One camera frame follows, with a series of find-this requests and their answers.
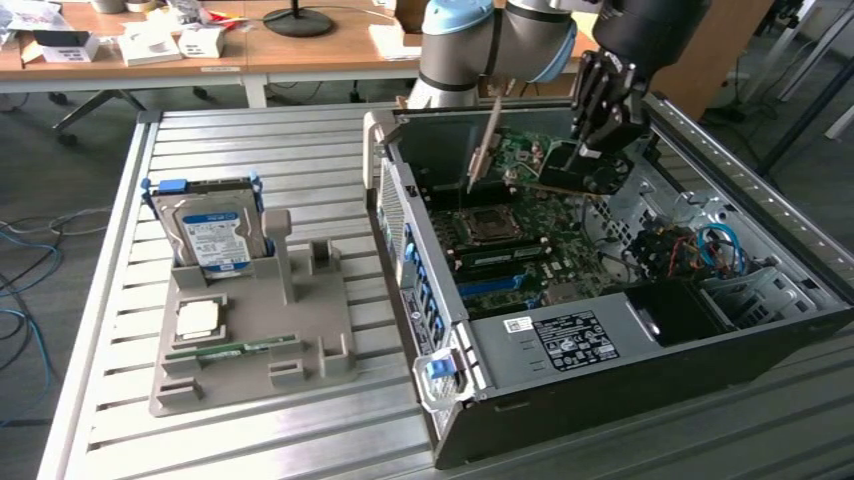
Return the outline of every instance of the black lamp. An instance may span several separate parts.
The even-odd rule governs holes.
[[[322,13],[299,8],[299,1],[291,0],[290,9],[264,15],[264,25],[286,37],[316,37],[332,30],[335,22]]]

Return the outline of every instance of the blue cable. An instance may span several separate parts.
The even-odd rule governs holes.
[[[27,407],[24,408],[24,410],[22,410],[18,415],[15,415],[13,417],[8,418],[7,420],[4,420],[3,422],[0,422],[0,428],[5,427],[9,422],[12,420],[15,420],[16,418],[19,418],[20,416],[23,416],[27,412],[30,412],[30,410],[32,410],[36,405],[39,405],[39,403],[42,403],[42,400],[44,400],[44,397],[48,394],[48,391],[51,389],[51,362],[48,361],[48,351],[44,347],[44,339],[42,338],[42,330],[39,330],[39,326],[36,325],[36,322],[32,321],[32,319],[27,316],[27,314],[24,314],[24,312],[19,311],[19,310],[12,310],[8,308],[0,308],[0,313],[7,313],[9,315],[15,315],[19,318],[23,318],[24,320],[27,320],[27,323],[30,324],[30,328],[32,329],[32,333],[36,337],[36,344],[39,345],[39,352],[42,353],[42,361],[44,363],[44,388],[42,389],[42,393],[39,394],[39,397],[36,398],[35,402]]]
[[[735,249],[735,258],[738,259],[738,273],[743,275],[745,274],[745,256],[742,254],[741,243],[738,242],[738,235],[735,235],[735,232],[733,231],[733,229],[722,223],[710,223],[709,225],[702,226],[697,231],[697,246],[699,247],[699,254],[703,257],[703,261],[706,262],[706,265],[711,267],[715,266],[715,262],[709,256],[709,253],[706,252],[706,250],[703,250],[703,245],[706,243],[703,241],[703,230],[718,230],[723,232],[727,237],[730,237],[730,242],[733,242],[733,248]]]
[[[54,272],[59,268],[59,262],[60,262],[60,260],[63,258],[63,254],[59,251],[59,249],[56,247],[54,247],[54,245],[47,245],[44,243],[24,242],[23,240],[20,240],[20,239],[15,238],[13,236],[11,236],[3,230],[0,230],[0,237],[5,238],[15,245],[20,245],[22,247],[42,248],[44,250],[50,250],[51,253],[54,254],[54,263],[51,264],[51,267],[47,269],[47,271],[44,272],[44,274],[42,274],[42,276],[39,278],[36,278],[32,282],[30,282],[27,285],[24,285],[23,287],[18,288],[16,290],[12,290],[12,287],[9,286],[7,288],[5,292],[0,292],[0,297],[8,297],[15,293],[22,293],[28,288],[35,287],[39,283],[42,283],[44,281],[46,278],[48,278],[54,274]]]

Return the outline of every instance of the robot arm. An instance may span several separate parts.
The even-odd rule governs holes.
[[[642,98],[679,59],[710,0],[431,0],[410,108],[474,105],[481,75],[549,82],[575,44],[571,11],[595,11],[599,52],[585,52],[573,90],[575,148],[550,155],[541,182],[614,193],[631,164],[615,155],[647,130]]]

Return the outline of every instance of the gray floor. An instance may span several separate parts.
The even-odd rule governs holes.
[[[753,53],[741,62],[742,71],[751,71],[771,43],[773,39],[754,40]],[[838,69],[838,60],[829,59],[822,63],[791,102],[777,107],[777,120],[763,119],[757,115],[735,127],[750,136],[753,148],[759,155],[770,150]],[[294,103],[299,103],[311,96],[315,87],[316,84],[300,84],[291,89],[279,87],[278,90]],[[311,103],[346,103],[348,90],[350,83],[328,82]],[[395,95],[406,92],[400,81],[363,82],[360,90],[375,101],[391,100]],[[246,107],[239,87],[212,87],[210,92],[215,97],[211,102],[196,99],[190,89],[139,92],[138,96],[152,109]],[[87,94],[70,94],[70,98],[79,103],[87,98]],[[794,145],[774,176],[790,199],[829,233],[854,249],[854,213],[847,207],[853,204],[854,189],[846,188],[851,184],[854,169],[846,168],[843,164],[854,152],[854,129],[846,132],[841,142],[821,137],[833,120],[853,103],[854,85],[850,85]],[[34,215],[56,216],[112,202],[135,112],[123,102],[111,101],[70,130],[80,137],[82,144],[75,148],[66,148],[54,142],[50,124],[70,108],[51,104],[47,95],[34,94],[20,112],[0,115],[0,161],[4,167],[4,174],[0,175],[1,220],[11,221]],[[747,159],[746,147],[737,135],[723,128],[713,131],[731,148],[745,153]],[[92,218],[90,221],[98,222],[103,218]],[[52,241],[50,236],[28,236],[28,239]],[[64,258],[59,272],[24,293],[60,371],[64,371],[71,356],[100,243],[100,235],[68,238],[62,245]],[[0,242],[0,273],[15,275],[40,253]],[[0,308],[13,306],[11,299],[0,298]],[[0,334],[8,331],[5,328],[4,323]],[[12,347],[8,342],[0,345],[0,360],[4,360]],[[23,358],[0,373],[0,418],[16,414],[39,396],[43,378],[40,358],[31,346]],[[58,396],[59,386],[55,385],[46,400],[20,418],[50,418]],[[0,478],[34,478],[47,431],[46,426],[0,429]]]

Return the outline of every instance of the metal table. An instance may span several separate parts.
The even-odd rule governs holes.
[[[430,440],[362,200],[362,117],[391,104],[144,114],[46,448],[40,479],[843,478],[854,471],[854,329],[750,385],[458,470]],[[674,177],[702,182],[678,157]],[[343,252],[360,376],[336,387],[154,418],[147,397],[171,249],[148,176],[264,179],[292,248]]]

